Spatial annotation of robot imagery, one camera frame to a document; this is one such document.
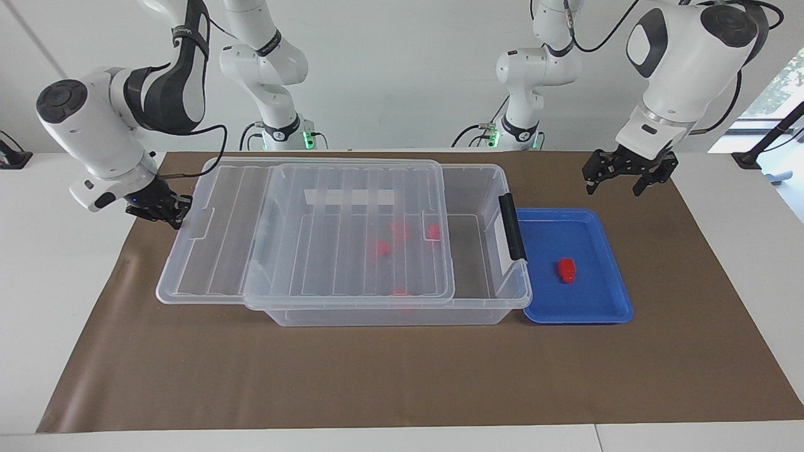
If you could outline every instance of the black box handle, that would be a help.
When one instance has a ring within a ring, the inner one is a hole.
[[[502,225],[505,228],[505,238],[508,242],[508,254],[511,255],[512,261],[518,261],[519,259],[527,261],[525,244],[522,242],[522,233],[519,231],[519,220],[516,217],[514,196],[511,193],[506,193],[499,197],[499,201],[500,215],[503,221]]]

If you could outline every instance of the tree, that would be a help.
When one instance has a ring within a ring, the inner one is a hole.
[[[771,114],[784,104],[792,93],[804,85],[804,49],[785,66],[762,94],[745,110],[743,117]]]

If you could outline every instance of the white wall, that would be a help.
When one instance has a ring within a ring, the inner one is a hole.
[[[172,52],[170,31],[135,0],[2,1],[18,10],[68,76],[82,76],[102,65],[159,65]],[[797,29],[804,2],[774,3],[784,8],[788,20],[771,33],[763,53],[745,69],[744,94],[733,117],[804,47],[804,35]],[[207,4],[212,17],[226,26],[221,2]],[[630,0],[588,0],[576,22],[578,39],[586,46],[599,42],[629,4]],[[539,46],[531,32],[527,0],[269,0],[269,5],[282,34],[310,61],[308,80],[291,87],[297,107],[327,134],[333,148],[448,146],[463,127],[490,119],[505,97],[494,75],[498,56],[516,47]],[[646,85],[623,49],[630,28],[649,7],[643,1],[602,51],[585,55],[585,71],[575,84],[544,89],[548,149],[613,145]],[[39,150],[53,150],[37,122],[14,117],[22,116],[23,110],[33,117],[36,94],[59,77],[35,64],[41,55],[33,55],[31,44],[24,44],[30,40],[20,27],[3,27],[0,34],[4,61],[7,53],[22,53],[17,45],[26,55],[32,53],[21,68],[2,65],[0,125],[10,124],[7,129],[41,146]],[[231,43],[213,32],[213,49]],[[259,116],[248,96],[221,74],[216,54],[214,50],[207,75],[204,125],[227,124],[228,148],[235,149],[243,126]],[[727,88],[712,104],[702,125],[722,114],[731,93]],[[15,107],[7,109],[7,101]],[[719,135],[689,138],[679,149],[705,151]],[[158,150],[214,150],[219,140],[216,133],[193,138],[149,133],[149,144]]]

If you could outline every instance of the red object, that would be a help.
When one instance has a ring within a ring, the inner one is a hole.
[[[438,223],[430,224],[427,228],[427,238],[430,240],[441,240],[441,228],[438,227]]]
[[[377,241],[377,256],[387,256],[391,254],[391,244],[389,244],[385,240],[378,240]]]
[[[569,257],[565,257],[558,261],[558,274],[561,276],[561,281],[567,284],[575,282],[575,261]]]
[[[403,220],[391,222],[391,233],[400,241],[410,238],[410,228]]]

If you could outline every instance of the blue tray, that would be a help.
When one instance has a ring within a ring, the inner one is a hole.
[[[520,208],[536,323],[625,323],[634,316],[617,262],[597,214],[588,209]],[[558,261],[575,260],[576,280],[561,281]]]

